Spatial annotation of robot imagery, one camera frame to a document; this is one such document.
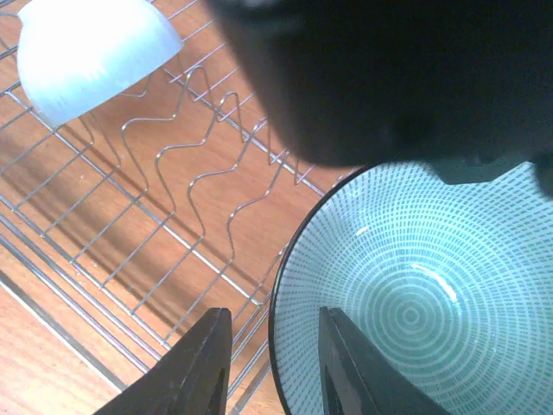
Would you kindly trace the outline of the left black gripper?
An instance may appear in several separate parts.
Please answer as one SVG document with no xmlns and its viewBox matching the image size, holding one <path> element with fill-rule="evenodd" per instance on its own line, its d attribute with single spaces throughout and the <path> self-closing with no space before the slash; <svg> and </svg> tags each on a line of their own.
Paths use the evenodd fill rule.
<svg viewBox="0 0 553 415">
<path fill-rule="evenodd" d="M 533 164 L 552 192 L 549 1 L 210 1 L 283 145 L 322 167 Z"/>
</svg>

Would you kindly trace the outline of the teal patterned bowl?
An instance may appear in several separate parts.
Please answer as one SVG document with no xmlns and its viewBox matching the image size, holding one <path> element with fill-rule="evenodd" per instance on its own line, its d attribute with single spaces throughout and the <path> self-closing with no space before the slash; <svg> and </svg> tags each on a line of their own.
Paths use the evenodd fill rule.
<svg viewBox="0 0 553 415">
<path fill-rule="evenodd" d="M 323 411 L 319 310 L 343 310 L 452 414 L 552 411 L 552 201 L 524 162 L 447 185 L 423 163 L 362 169 L 283 255 L 270 359 L 288 414 Z"/>
</svg>

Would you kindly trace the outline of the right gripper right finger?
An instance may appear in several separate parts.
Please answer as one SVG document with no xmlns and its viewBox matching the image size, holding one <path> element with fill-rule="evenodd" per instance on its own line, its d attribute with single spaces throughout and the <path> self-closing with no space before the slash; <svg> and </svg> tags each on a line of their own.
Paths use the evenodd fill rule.
<svg viewBox="0 0 553 415">
<path fill-rule="evenodd" d="M 320 308 L 318 353 L 326 414 L 447 412 L 392 367 L 339 308 Z"/>
</svg>

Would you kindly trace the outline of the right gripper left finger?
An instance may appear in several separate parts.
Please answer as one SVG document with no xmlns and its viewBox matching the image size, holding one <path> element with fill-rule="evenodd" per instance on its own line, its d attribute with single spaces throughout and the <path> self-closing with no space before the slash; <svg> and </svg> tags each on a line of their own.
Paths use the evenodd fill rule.
<svg viewBox="0 0 553 415">
<path fill-rule="evenodd" d="M 232 356 L 232 314 L 209 309 L 140 379 L 98 414 L 224 414 Z"/>
</svg>

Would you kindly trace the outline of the metal wire dish rack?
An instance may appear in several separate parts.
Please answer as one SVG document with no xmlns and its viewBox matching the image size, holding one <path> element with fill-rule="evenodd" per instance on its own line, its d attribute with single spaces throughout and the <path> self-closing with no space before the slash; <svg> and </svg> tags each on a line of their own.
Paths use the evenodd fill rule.
<svg viewBox="0 0 553 415">
<path fill-rule="evenodd" d="M 16 73 L 1 4 L 1 411 L 90 414 L 209 308 L 232 312 L 228 411 L 282 412 L 270 289 L 297 226 L 345 170 L 297 161 L 202 1 L 159 1 L 184 46 L 57 131 Z"/>
</svg>

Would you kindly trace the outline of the white ceramic bowl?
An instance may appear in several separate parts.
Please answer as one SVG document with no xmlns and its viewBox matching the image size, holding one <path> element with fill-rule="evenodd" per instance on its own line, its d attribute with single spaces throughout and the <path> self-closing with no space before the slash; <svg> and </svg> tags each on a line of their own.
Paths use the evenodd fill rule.
<svg viewBox="0 0 553 415">
<path fill-rule="evenodd" d="M 122 93 L 183 47 L 148 1 L 31 1 L 17 15 L 19 79 L 52 128 Z"/>
</svg>

